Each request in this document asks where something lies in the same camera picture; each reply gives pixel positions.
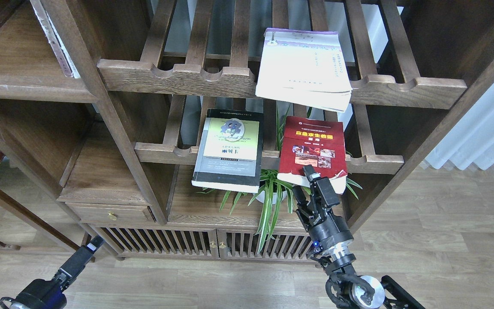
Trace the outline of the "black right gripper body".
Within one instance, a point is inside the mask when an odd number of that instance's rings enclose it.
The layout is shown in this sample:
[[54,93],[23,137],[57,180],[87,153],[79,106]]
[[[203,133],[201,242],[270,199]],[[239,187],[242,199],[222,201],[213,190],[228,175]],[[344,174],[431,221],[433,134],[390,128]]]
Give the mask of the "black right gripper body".
[[310,209],[312,203],[298,202],[297,205],[297,215],[313,242],[308,251],[310,258],[319,255],[344,258],[351,254],[348,245],[353,242],[353,236],[343,217],[335,215],[331,208]]

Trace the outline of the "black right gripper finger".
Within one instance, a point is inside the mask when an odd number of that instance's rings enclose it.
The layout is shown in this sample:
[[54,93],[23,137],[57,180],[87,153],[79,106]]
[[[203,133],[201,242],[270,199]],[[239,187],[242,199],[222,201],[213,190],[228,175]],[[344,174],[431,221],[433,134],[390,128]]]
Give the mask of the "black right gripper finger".
[[309,195],[309,199],[306,199],[304,195],[304,189],[301,186],[295,185],[292,188],[294,198],[297,201],[296,213],[314,213],[313,208],[313,196]]
[[310,183],[310,197],[314,207],[321,206],[329,209],[340,204],[339,196],[335,193],[328,177],[321,177],[313,166],[304,166],[303,171]]

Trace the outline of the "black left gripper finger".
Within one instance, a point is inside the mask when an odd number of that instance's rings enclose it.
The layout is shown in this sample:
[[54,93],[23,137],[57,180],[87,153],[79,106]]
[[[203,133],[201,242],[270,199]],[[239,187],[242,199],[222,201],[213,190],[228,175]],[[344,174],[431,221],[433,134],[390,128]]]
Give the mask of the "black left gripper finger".
[[58,279],[77,279],[95,252],[104,244],[101,236],[94,237],[87,245],[81,246],[58,270]]

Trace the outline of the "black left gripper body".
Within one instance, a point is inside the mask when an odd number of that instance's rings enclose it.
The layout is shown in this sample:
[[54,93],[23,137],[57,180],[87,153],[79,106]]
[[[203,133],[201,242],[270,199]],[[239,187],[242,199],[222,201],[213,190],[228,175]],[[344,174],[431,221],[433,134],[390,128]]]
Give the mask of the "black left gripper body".
[[35,279],[17,297],[2,297],[3,309],[62,309],[67,304],[63,291],[73,279],[55,276],[52,280]]

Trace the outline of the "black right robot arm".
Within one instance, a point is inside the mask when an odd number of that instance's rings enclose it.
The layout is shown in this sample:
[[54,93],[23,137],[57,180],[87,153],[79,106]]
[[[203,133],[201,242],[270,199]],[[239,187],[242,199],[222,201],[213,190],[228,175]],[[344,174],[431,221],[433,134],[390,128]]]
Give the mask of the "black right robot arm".
[[342,309],[421,309],[416,301],[390,276],[378,280],[372,276],[357,275],[352,263],[355,255],[348,248],[352,233],[341,216],[332,207],[340,200],[327,177],[321,177],[313,166],[303,171],[310,183],[310,201],[300,186],[293,188],[298,202],[296,211],[310,235],[313,247],[308,254],[328,275],[325,290],[329,299]]

